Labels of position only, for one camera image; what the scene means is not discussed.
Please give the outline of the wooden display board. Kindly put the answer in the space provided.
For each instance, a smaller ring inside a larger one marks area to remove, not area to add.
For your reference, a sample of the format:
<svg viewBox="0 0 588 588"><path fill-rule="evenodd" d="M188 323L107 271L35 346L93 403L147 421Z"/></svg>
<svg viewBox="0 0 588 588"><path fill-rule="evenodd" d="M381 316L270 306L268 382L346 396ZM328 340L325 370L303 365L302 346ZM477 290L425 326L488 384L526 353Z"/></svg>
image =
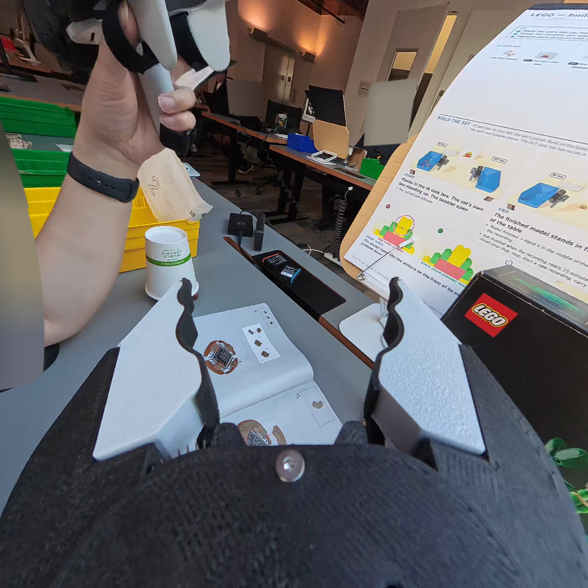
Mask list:
<svg viewBox="0 0 588 588"><path fill-rule="evenodd" d="M344 255L347 253L347 251L353 245L355 240L360 236L360 234L364 230L365 225L370 220L373 212L375 211L378 204L386 194L388 187L394 180L396 173L401 167L404 159L406 158L416 138L417 135L412 136L406 143L401 144L398 147L398 149L394 151L388 163L386 164L384 171L379 176L374 187L371 189L364 204L357 213L355 220L349 227L349 230L347 231L342 241L340 250L340 259L342 267L344 268L345 272L352 278L352 280L354 281L354 285L358 287L361 291L363 291L364 294L370 297L374 302L378 297L378 292L372 290L369 285L366 286L363 282L358 281L357 275L359 274L360 269L356 267L352 262L345 260Z"/></svg>
<svg viewBox="0 0 588 588"><path fill-rule="evenodd" d="M341 159L349 157L349 131L345 126L315 119L312 128L316 151L329 151Z"/></svg>

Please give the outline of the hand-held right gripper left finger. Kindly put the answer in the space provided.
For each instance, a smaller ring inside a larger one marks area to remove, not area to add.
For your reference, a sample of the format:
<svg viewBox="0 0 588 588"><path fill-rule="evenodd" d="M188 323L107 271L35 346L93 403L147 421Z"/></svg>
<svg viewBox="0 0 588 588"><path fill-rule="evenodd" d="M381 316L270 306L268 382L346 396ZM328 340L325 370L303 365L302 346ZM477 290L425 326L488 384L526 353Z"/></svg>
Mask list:
<svg viewBox="0 0 588 588"><path fill-rule="evenodd" d="M93 450L107 460L153 443L164 459L198 449L204 391L210 385L192 313L192 283L175 282L119 344L107 403Z"/></svg>

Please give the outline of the yellow plastic bin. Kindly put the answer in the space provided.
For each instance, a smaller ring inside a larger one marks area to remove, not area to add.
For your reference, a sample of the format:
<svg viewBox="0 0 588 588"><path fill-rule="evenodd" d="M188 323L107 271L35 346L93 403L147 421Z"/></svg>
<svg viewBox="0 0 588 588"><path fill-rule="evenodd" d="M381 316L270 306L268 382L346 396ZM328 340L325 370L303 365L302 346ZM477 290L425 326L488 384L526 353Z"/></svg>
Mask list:
<svg viewBox="0 0 588 588"><path fill-rule="evenodd" d="M60 187L26 187L24 189L35 238L53 209L60 190ZM152 227L164 225L175 226L186 231L191 255L196 256L200 222L190 223L185 220L177 220L158 223L143 191L139 189L132 205L125 251L119 270L121 273L145 268L145 233Z"/></svg>

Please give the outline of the white tablet stand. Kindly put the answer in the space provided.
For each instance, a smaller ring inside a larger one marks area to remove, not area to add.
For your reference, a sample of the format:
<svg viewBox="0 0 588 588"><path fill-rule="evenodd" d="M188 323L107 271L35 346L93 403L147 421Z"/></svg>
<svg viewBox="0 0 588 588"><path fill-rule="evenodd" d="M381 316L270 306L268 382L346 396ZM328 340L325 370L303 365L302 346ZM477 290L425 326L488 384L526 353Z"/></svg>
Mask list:
<svg viewBox="0 0 588 588"><path fill-rule="evenodd" d="M379 296L379 302L341 321L339 330L365 356L375 361L376 356L386 348L383 331L387 320L389 287L369 272L361 272L362 282Z"/></svg>

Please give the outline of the printed instruction sheet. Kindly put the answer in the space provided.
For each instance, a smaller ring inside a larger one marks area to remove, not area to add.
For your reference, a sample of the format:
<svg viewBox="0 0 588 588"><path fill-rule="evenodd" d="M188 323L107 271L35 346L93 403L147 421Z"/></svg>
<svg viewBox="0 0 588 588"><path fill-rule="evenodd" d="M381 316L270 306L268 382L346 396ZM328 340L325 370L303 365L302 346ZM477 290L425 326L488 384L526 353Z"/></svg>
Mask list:
<svg viewBox="0 0 588 588"><path fill-rule="evenodd" d="M400 277L438 316L504 265L587 301L587 4L531 7L482 48L345 259L380 296Z"/></svg>

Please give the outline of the instruction booklet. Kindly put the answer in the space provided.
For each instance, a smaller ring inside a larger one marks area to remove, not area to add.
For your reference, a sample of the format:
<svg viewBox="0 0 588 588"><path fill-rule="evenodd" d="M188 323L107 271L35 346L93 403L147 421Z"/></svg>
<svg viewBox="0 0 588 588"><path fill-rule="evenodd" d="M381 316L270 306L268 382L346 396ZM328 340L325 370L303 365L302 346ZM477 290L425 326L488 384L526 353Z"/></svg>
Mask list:
<svg viewBox="0 0 588 588"><path fill-rule="evenodd" d="M194 319L220 420L242 427L246 444L331 445L341 422L313 369L267 304Z"/></svg>

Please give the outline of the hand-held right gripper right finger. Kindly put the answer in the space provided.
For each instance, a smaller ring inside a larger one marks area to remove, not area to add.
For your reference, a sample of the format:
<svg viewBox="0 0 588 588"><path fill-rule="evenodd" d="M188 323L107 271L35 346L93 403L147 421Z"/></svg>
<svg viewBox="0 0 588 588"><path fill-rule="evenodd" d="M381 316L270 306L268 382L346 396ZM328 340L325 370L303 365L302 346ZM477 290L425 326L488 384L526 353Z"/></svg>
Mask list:
<svg viewBox="0 0 588 588"><path fill-rule="evenodd" d="M414 454L425 440L486 451L458 339L398 277L389 283L385 348L364 400L370 443Z"/></svg>

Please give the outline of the black display board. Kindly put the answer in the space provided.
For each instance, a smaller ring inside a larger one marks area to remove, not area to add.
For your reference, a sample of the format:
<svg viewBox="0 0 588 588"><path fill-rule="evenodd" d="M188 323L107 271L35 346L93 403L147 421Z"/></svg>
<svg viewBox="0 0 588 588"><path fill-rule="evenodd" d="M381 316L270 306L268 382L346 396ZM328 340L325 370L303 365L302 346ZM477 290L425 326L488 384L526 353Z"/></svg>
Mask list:
<svg viewBox="0 0 588 588"><path fill-rule="evenodd" d="M315 120L347 127L343 91L309 85L305 93Z"/></svg>

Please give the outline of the black computer monitor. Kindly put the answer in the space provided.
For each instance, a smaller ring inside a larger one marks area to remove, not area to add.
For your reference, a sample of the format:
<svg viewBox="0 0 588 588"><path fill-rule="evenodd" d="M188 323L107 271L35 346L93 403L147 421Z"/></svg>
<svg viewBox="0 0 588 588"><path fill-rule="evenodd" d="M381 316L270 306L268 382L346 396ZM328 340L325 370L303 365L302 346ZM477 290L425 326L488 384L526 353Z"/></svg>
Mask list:
<svg viewBox="0 0 588 588"><path fill-rule="evenodd" d="M278 125L278 120L281 115L285 115L286 122L285 128L288 129L290 132L298 132L300 122L302 119L303 110L301 107L293 107L290 105L285 105L279 102L275 102L272 100L268 100L267 109L266 109L266 116L265 116L265 125L269 128L275 129Z"/></svg>

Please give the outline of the white paper cup green band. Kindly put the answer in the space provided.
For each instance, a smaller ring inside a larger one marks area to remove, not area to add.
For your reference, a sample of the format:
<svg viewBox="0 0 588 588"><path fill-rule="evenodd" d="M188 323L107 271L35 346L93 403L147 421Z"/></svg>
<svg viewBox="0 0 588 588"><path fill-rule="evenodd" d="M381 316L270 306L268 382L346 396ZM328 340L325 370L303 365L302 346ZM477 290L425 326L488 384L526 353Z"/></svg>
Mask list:
<svg viewBox="0 0 588 588"><path fill-rule="evenodd" d="M189 248L187 233L174 226L155 226L145 233L145 292L159 300L173 286L187 278L196 295L199 283Z"/></svg>

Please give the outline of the black lego set box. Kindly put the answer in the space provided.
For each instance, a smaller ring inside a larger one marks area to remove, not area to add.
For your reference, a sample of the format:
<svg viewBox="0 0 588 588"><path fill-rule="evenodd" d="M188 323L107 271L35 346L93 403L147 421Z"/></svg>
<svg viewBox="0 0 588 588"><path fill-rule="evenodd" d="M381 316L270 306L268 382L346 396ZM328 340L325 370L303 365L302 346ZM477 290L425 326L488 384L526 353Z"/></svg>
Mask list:
<svg viewBox="0 0 588 588"><path fill-rule="evenodd" d="M530 422L587 527L587 294L572 290L513 266L485 270L442 322Z"/></svg>

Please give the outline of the person's left hand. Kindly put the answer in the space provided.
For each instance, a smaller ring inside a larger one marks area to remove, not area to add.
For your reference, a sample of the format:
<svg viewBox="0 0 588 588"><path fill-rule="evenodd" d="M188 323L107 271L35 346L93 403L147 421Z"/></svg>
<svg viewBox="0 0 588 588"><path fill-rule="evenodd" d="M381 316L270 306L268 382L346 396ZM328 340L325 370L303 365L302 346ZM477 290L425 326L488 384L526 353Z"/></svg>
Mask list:
<svg viewBox="0 0 588 588"><path fill-rule="evenodd" d="M131 43L137 40L134 15L123 1L119 21ZM195 93L180 87L158 97L160 121L184 132L195 126ZM108 175L136 179L143 162L163 149L137 75L114 57L104 39L86 85L73 154L86 166Z"/></svg>

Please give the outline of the black wrist band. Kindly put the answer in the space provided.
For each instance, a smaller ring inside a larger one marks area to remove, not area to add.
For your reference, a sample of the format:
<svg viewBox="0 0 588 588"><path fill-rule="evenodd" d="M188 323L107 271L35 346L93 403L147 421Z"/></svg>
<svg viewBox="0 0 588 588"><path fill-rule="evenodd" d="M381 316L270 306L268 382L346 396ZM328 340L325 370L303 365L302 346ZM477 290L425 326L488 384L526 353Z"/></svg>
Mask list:
<svg viewBox="0 0 588 588"><path fill-rule="evenodd" d="M73 152L70 152L67 174L83 187L122 203L132 202L140 187L138 179L117 178L92 169L79 161Z"/></svg>

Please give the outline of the numbered paper bag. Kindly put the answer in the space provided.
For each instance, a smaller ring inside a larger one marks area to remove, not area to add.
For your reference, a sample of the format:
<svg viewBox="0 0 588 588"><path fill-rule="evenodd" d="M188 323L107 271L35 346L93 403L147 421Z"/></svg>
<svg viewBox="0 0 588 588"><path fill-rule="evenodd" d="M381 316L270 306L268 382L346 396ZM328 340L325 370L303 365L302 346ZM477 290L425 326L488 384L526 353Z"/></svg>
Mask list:
<svg viewBox="0 0 588 588"><path fill-rule="evenodd" d="M198 222L212 210L197 192L183 163L171 149L164 148L145 160L138 180L158 222Z"/></svg>

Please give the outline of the person's left forearm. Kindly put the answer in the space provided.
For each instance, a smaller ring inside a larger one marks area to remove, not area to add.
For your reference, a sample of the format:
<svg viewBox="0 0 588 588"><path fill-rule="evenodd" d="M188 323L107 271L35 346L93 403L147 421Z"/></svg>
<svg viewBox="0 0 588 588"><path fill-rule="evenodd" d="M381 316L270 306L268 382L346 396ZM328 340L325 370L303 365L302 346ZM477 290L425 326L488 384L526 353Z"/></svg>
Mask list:
<svg viewBox="0 0 588 588"><path fill-rule="evenodd" d="M65 176L35 239L42 286L44 345L82 330L119 274L132 205Z"/></svg>

